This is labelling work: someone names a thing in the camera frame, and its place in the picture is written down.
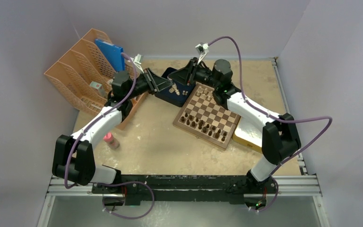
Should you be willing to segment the light chess piece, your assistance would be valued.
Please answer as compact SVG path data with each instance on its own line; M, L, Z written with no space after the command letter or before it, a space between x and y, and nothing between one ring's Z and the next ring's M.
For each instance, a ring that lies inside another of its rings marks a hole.
M177 85L174 83L169 89L169 93L175 93L176 95L180 95L180 91L177 88Z

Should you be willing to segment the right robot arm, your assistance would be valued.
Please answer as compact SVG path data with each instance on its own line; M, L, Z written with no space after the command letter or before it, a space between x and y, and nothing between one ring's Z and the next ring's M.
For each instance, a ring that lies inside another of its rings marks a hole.
M168 78L187 85L201 83L214 89L215 102L226 110L248 120L262 132L262 158L246 174L246 185L251 192L259 192L277 166L301 147L292 115L279 115L251 101L232 82L233 71L229 61L219 59L212 69L197 58L168 75Z

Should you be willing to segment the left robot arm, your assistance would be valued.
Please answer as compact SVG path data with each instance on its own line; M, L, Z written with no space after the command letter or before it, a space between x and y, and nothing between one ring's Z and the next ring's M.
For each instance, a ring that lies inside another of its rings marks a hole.
M103 183L109 193L119 192L122 180L116 176L120 171L98 166L94 148L113 128L126 120L133 108L133 98L144 93L158 93L173 84L149 68L134 77L126 70L115 73L107 102L97 116L77 132L70 136L61 135L56 140L52 174L63 178L67 189L78 184Z

